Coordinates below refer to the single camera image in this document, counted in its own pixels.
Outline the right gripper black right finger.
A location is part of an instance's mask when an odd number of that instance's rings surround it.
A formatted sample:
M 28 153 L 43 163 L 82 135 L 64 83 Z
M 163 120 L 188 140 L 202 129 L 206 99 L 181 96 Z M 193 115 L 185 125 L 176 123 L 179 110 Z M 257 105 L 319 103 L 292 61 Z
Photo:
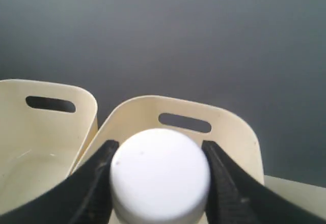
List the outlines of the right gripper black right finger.
M 203 141 L 201 148 L 211 173 L 208 223 L 325 223 L 259 183 L 216 142 Z

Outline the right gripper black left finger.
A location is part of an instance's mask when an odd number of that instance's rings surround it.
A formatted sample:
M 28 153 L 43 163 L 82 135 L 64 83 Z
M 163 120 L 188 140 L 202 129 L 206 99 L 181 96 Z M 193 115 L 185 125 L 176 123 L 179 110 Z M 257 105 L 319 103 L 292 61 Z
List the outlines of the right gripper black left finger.
M 1 223 L 108 223 L 110 166 L 119 143 L 107 140 L 72 175 L 36 199 L 1 215 Z

